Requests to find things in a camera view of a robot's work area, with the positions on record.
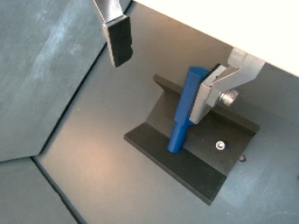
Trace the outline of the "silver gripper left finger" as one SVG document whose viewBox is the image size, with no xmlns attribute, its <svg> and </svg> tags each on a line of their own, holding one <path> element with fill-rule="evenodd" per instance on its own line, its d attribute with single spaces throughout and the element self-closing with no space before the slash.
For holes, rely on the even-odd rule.
<svg viewBox="0 0 299 224">
<path fill-rule="evenodd" d="M 103 19 L 103 32 L 114 67 L 121 67 L 134 55 L 131 20 L 119 0 L 93 0 Z"/>
</svg>

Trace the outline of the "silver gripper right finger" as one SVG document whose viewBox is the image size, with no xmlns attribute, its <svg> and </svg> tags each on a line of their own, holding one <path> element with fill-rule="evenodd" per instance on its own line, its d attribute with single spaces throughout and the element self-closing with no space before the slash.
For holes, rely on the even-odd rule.
<svg viewBox="0 0 299 224">
<path fill-rule="evenodd" d="M 253 81 L 266 62 L 257 56 L 234 48 L 229 56 L 229 67 L 217 66 L 201 84 L 191 108 L 190 120 L 198 124 L 218 102 L 230 106 L 240 95 L 236 87 Z"/>
</svg>

